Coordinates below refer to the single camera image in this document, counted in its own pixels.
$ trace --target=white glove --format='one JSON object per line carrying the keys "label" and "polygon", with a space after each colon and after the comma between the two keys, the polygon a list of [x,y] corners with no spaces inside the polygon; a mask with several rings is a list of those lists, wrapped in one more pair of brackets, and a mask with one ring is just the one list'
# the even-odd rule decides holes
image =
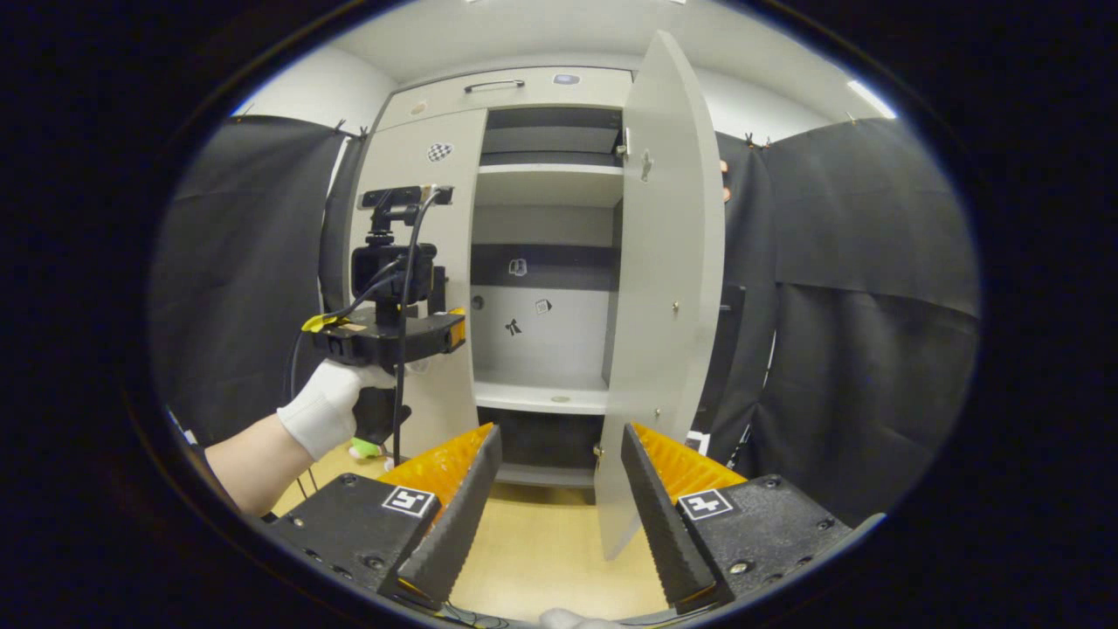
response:
{"label": "white glove", "polygon": [[276,409],[280,423],[315,461],[357,432],[353,406],[362,389],[392,389],[396,377],[379,365],[352,368],[323,361],[291,404]]}
{"label": "white glove", "polygon": [[569,609],[555,608],[540,614],[544,629],[624,629],[617,622],[603,618],[586,618]]}

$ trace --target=black sticker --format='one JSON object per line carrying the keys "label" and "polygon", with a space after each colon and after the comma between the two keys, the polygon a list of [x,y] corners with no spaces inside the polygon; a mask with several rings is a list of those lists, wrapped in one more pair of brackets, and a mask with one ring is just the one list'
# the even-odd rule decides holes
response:
{"label": "black sticker", "polygon": [[397,487],[388,495],[388,499],[381,505],[386,509],[400,512],[414,517],[423,517],[427,511],[427,505],[434,502],[435,495],[430,492],[420,492],[407,487]]}
{"label": "black sticker", "polygon": [[702,520],[704,517],[717,516],[733,511],[729,501],[718,493],[718,489],[708,489],[680,497],[680,504],[691,520]]}

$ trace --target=beige floor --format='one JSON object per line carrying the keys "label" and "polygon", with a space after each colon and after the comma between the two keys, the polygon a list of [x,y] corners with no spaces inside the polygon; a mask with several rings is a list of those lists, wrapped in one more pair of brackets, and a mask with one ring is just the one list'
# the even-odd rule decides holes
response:
{"label": "beige floor", "polygon": [[[377,478],[385,459],[358,461],[347,446],[312,467],[319,486],[343,473]],[[307,495],[310,476],[302,476]],[[274,509],[283,515],[303,501],[292,485]],[[563,607],[584,616],[626,618],[666,607],[644,532],[613,562],[601,557],[597,512],[587,495],[495,484],[451,602],[487,616],[519,620]]]}

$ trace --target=sticker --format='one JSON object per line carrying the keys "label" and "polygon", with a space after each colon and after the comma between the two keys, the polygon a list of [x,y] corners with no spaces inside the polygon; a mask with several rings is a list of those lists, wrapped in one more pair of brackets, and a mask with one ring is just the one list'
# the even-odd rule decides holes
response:
{"label": "sticker", "polygon": [[427,505],[430,505],[434,499],[435,495],[430,492],[397,487],[392,489],[392,493],[388,495],[388,499],[381,506],[386,509],[408,514],[413,517],[423,517],[424,512],[427,511]]}
{"label": "sticker", "polygon": [[688,431],[688,439],[683,445],[705,457],[707,449],[710,447],[710,433],[703,435],[697,430]]}
{"label": "sticker", "polygon": [[427,149],[427,159],[429,161],[443,161],[446,155],[454,151],[454,144],[435,142]]}
{"label": "sticker", "polygon": [[717,516],[727,512],[732,512],[733,507],[729,501],[718,493],[718,489],[708,489],[698,494],[680,496],[680,504],[683,511],[692,521]]}
{"label": "sticker", "polygon": [[523,277],[528,274],[528,260],[523,257],[509,260],[509,274]]}

